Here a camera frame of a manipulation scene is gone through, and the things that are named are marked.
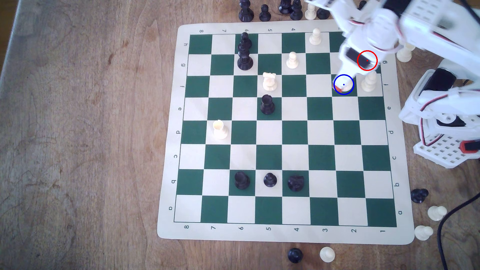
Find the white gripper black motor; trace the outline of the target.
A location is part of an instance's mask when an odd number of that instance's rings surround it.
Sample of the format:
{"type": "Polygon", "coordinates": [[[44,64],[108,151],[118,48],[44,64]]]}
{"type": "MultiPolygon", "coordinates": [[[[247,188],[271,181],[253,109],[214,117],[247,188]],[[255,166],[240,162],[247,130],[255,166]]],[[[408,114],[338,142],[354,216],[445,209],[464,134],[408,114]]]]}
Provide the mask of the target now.
{"type": "Polygon", "coordinates": [[[358,75],[375,72],[379,64],[379,51],[373,47],[371,40],[364,34],[343,34],[343,42],[339,46],[338,57],[341,66],[334,78],[334,88],[343,94],[348,86],[348,76],[351,82],[357,83],[358,75]]]}

